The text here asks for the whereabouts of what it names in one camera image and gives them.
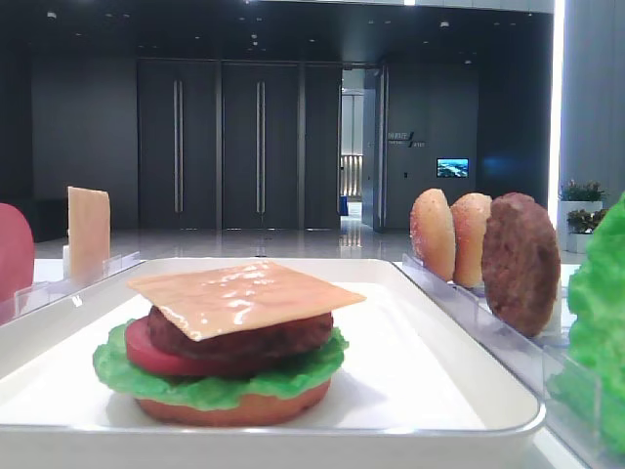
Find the sesame bun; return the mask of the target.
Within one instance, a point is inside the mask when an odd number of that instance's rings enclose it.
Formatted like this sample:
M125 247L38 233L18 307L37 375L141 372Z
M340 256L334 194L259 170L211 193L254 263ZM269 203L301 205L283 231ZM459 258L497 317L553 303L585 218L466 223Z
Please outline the sesame bun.
M452 280L456 255L455 230L442 190L428 189L415 199L409 228L413 250L424 266L444 281Z
M453 280L468 288L482 282L482 244L491 202L489 195L470 192L451 206L456 238Z

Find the brown meat patty on burger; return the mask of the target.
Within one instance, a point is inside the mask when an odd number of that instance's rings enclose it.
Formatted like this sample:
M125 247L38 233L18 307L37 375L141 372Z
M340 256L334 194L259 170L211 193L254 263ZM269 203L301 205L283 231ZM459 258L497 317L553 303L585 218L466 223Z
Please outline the brown meat patty on burger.
M157 349L185 358L228 362L235 375L226 378L249 377L283 359L316 350L329 340L333 328L333 317L327 313L193 341L155 307L146 318L148 337Z

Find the orange cheese slice on burger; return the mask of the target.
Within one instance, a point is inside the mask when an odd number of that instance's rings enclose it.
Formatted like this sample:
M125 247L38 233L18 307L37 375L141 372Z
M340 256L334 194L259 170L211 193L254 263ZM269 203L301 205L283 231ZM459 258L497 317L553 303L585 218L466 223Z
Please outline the orange cheese slice on burger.
M365 300L361 294L271 261L136 277L128 286L195 342L314 318Z

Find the red tomato slice on burger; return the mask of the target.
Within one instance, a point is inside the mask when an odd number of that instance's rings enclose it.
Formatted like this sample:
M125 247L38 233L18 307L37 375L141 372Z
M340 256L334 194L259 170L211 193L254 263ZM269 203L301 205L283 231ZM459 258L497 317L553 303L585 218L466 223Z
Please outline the red tomato slice on burger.
M233 377L228 362L198 360L172 355L157 349L148 337L147 318L132 321L125 330L128 360L141 369L162 376Z

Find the standing brown meat patty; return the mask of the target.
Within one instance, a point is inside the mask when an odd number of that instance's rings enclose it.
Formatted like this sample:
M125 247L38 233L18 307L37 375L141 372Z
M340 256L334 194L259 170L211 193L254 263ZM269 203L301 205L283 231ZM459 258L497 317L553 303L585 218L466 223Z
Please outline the standing brown meat patty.
M510 192L491 203L481 271L489 309L526 337L549 322L559 291L561 258L545 208Z

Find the standing orange cheese slice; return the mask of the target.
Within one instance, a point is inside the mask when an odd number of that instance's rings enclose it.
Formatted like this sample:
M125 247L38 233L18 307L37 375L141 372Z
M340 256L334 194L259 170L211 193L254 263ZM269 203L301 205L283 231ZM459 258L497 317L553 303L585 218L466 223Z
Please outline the standing orange cheese slice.
M74 279L97 277L110 257L110 203L104 191L69 186L69 275Z

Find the green lettuce leaf on burger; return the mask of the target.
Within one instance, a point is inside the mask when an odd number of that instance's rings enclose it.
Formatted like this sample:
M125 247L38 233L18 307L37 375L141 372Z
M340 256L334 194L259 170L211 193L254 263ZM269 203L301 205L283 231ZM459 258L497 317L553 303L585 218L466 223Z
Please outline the green lettuce leaf on burger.
M132 364L126 355L126 329L130 321L115 326L107 342L93 354L99 380L112 391L166 405L185 405L199 410L232 409L248 394L290 399L331 378L344 361L349 343L337 327L320 348L290 358L254 377L173 378L157 376Z

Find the standing red tomato slice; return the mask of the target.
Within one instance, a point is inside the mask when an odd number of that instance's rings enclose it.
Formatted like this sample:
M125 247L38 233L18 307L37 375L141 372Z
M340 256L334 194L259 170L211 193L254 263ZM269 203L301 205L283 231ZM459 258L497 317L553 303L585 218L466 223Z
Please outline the standing red tomato slice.
M34 274L34 240L30 225L13 205L1 204L1 301L29 287Z

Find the standing green lettuce leaf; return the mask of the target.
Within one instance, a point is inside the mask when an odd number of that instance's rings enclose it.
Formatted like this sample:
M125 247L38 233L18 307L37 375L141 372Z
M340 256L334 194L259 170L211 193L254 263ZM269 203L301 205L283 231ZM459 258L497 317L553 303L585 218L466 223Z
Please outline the standing green lettuce leaf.
M587 259L570 277L567 303L576 315L570 361L548 381L556 400L603 442L624 452L624 199L606 212L587 245Z

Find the dark double doors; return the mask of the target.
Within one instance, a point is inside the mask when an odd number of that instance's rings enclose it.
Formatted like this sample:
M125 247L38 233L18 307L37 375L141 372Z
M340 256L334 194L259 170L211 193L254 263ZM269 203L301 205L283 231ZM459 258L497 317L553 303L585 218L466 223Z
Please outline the dark double doors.
M334 229L342 70L138 65L145 229Z

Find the bottom bun on tray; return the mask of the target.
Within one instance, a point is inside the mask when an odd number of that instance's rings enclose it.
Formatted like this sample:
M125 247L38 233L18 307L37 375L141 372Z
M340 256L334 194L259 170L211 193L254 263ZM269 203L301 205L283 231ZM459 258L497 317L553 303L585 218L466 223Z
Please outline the bottom bun on tray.
M318 405L326 396L331 380L297 397L281 399L258 394L244 395L239 406L230 409L199 410L188 405L168 405L138 399L142 411L166 423L201 427L258 427L289 422Z

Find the white rectangular tray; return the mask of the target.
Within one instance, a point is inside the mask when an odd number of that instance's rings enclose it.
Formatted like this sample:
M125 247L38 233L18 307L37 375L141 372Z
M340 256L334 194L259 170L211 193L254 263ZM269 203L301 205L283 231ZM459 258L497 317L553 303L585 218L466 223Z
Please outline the white rectangular tray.
M108 332L149 305L134 277L219 269L219 258L152 260L1 329L5 468L519 468L542 401L398 267L291 259L365 296L341 309L349 341L326 398L263 429L162 425L97 379Z

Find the potted plants in white planters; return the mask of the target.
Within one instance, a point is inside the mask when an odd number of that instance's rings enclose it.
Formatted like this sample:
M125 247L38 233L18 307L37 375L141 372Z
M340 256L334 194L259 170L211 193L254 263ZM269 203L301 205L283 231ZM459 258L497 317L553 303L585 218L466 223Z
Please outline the potted plants in white planters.
M562 250L584 253L604 210L604 190L599 182L563 183L558 205L558 237Z

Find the wall display screen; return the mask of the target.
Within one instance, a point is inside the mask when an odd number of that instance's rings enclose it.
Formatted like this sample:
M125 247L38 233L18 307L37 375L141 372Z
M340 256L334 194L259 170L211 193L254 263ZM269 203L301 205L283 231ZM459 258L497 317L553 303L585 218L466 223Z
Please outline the wall display screen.
M438 158L437 159L438 178L459 178L469 177L468 158Z

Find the left clear acrylic rail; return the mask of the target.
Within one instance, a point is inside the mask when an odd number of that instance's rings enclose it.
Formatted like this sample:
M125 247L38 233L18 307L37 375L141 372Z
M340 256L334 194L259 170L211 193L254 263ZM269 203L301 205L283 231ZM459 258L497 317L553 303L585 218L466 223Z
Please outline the left clear acrylic rail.
M103 273L97 277L36 282L29 287L18 290L12 299L1 303L1 324L25 316L62 298L77 296L81 290L140 263L140 252L135 251L125 256L117 255L104 261Z

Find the clear acrylic rail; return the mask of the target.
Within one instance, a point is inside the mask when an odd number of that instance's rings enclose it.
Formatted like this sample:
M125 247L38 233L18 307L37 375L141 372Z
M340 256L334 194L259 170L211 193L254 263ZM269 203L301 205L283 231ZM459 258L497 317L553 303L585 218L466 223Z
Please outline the clear acrylic rail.
M608 437L608 426L624 416L624 406L603 390L600 376L569 356L565 328L556 325L528 339L490 313L481 287L446 283L410 254L402 256L401 269L542 399L546 430L535 445L551 467L624 466L624 453Z
M104 261L103 273L97 277L36 282L29 287L18 290L12 299L1 303L1 324L25 316L62 298L77 296L81 290L140 263L140 252L135 251L125 256L117 255Z

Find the right clear acrylic rail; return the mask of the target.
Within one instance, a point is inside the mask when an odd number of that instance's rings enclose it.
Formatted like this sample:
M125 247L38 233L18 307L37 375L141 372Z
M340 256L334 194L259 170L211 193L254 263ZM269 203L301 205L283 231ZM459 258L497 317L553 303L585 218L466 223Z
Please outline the right clear acrylic rail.
M556 325L528 339L490 313L481 287L446 283L410 254L402 256L401 269L542 399L546 430L535 445L551 467L624 466L624 453L608 437L608 426L624 416L624 406L603 390L600 376L569 356L565 328Z

